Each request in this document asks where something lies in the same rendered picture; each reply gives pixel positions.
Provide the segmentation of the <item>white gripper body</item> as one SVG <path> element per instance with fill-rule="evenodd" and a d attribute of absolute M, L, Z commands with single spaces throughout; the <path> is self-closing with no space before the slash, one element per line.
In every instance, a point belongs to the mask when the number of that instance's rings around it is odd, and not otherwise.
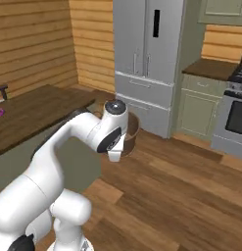
<path fill-rule="evenodd" d="M 108 152 L 108 157 L 111 162 L 118 162 L 121 159 L 121 152 L 123 150 L 123 141 L 120 140 L 117 145 Z"/>

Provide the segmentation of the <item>wood-topped green island counter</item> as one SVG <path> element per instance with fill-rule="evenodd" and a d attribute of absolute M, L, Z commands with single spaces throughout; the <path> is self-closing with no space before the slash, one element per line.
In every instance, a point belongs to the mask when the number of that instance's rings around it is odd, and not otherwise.
<path fill-rule="evenodd" d="M 0 192 L 28 167 L 34 149 L 74 110 L 94 103 L 96 93 L 45 85 L 0 103 Z M 58 151 L 65 188 L 81 192 L 101 173 L 100 157 L 71 138 Z"/>

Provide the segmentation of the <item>sage green base cabinet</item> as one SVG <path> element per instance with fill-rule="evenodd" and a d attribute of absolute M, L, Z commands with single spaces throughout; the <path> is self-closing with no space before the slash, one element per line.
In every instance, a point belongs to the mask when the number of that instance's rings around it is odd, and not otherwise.
<path fill-rule="evenodd" d="M 183 77 L 177 131 L 210 141 L 219 102 L 227 84 L 223 80 L 185 74 Z"/>

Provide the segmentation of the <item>silver fridge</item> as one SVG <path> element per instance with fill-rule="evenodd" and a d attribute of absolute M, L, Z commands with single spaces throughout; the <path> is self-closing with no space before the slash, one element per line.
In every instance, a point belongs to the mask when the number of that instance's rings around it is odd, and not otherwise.
<path fill-rule="evenodd" d="M 141 127 L 169 137 L 185 0 L 113 0 L 116 95 Z"/>

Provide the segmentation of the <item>silver oven with hob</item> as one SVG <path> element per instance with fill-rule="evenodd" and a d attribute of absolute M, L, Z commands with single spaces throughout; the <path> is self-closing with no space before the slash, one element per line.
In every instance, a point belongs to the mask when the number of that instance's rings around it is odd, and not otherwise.
<path fill-rule="evenodd" d="M 220 100 L 211 147 L 242 159 L 242 58 Z"/>

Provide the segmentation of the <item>small black stand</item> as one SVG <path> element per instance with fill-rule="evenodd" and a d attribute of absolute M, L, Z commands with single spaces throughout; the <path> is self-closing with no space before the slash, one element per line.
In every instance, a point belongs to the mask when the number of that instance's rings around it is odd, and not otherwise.
<path fill-rule="evenodd" d="M 4 100 L 7 100 L 8 97 L 7 97 L 7 93 L 6 93 L 6 89 L 8 88 L 8 85 L 7 84 L 2 84 L 0 85 L 0 92 L 1 92 L 1 95 L 3 97 Z"/>

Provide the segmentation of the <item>sage green wall cabinet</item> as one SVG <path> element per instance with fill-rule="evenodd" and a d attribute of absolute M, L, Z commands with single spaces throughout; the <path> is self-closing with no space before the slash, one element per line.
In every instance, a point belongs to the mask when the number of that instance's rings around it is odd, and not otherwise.
<path fill-rule="evenodd" d="M 199 22 L 242 26 L 242 0 L 202 0 Z"/>

